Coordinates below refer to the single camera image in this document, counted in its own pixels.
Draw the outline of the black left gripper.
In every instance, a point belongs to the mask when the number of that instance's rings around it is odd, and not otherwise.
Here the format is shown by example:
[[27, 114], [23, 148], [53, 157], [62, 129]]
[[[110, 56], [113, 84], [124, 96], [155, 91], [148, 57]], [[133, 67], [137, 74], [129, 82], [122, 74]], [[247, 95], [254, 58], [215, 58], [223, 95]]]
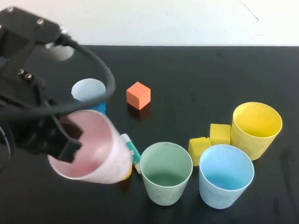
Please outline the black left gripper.
[[60, 112], [51, 111], [56, 103], [45, 97], [42, 79], [27, 78], [28, 72], [20, 70], [7, 80], [1, 74], [2, 69], [0, 63], [0, 112], [17, 117], [0, 121], [0, 142], [6, 139], [29, 153], [73, 162], [82, 145], [78, 139], [83, 130], [67, 116], [60, 117]]

